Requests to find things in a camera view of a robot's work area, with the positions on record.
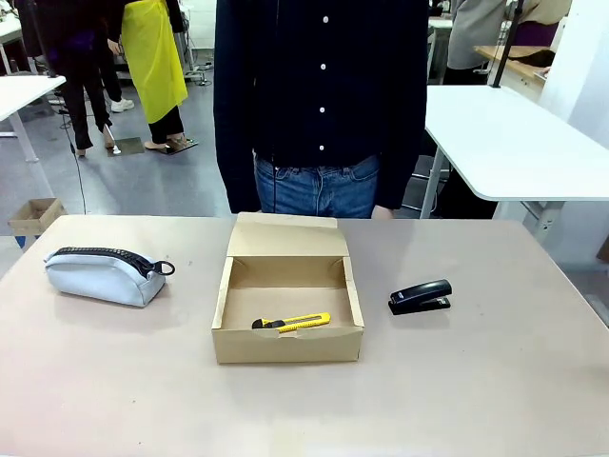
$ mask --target yellow apron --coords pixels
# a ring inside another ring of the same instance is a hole
[[[182,105],[188,97],[187,85],[165,0],[141,0],[125,6],[123,48],[149,124]]]

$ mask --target black zipper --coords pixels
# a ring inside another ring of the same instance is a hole
[[[170,276],[175,272],[175,267],[166,261],[160,261],[156,263],[149,262],[146,258],[138,255],[134,252],[130,252],[124,249],[111,249],[111,248],[61,248],[55,252],[52,257],[57,255],[99,255],[103,257],[112,257],[119,259],[137,269],[137,271],[147,278],[151,271],[154,271],[161,276]],[[169,272],[163,272],[163,265],[167,265],[171,268]]]

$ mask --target black pole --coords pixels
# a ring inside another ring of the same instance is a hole
[[[497,75],[495,76],[495,82],[493,83],[493,88],[495,88],[495,89],[498,89],[500,87],[501,77],[503,76],[503,72],[505,71],[505,65],[507,64],[507,59],[510,56],[510,50],[512,50],[512,45],[514,44],[514,40],[516,39],[518,23],[522,17],[522,6],[523,5],[524,5],[524,0],[518,0],[518,4],[516,5],[516,10],[514,11],[514,19],[512,19],[512,27],[510,27],[510,32],[507,35],[507,41],[505,42],[505,48],[503,49],[503,55],[501,56],[501,62],[499,63]]]
[[[36,5],[35,0],[27,0],[29,17],[31,18],[31,23],[34,26],[34,30],[36,32],[36,38],[38,39],[38,44],[40,45],[40,50],[42,51],[42,55],[45,56],[45,61],[47,62],[47,68],[49,69],[49,78],[54,78],[57,76],[57,73],[52,67],[49,58],[49,50],[47,49],[47,42],[42,36],[40,31],[39,22],[38,22],[38,5]]]

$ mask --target yellow utility knife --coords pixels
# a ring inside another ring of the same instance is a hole
[[[330,313],[307,314],[306,316],[291,317],[279,321],[269,321],[268,319],[257,319],[251,325],[252,328],[276,328],[280,333],[294,331],[298,328],[309,328],[324,326],[330,322]]]

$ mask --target pencil case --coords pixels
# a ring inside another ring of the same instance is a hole
[[[139,308],[150,303],[165,277],[175,272],[170,262],[111,248],[61,248],[47,256],[45,268],[61,292]]]

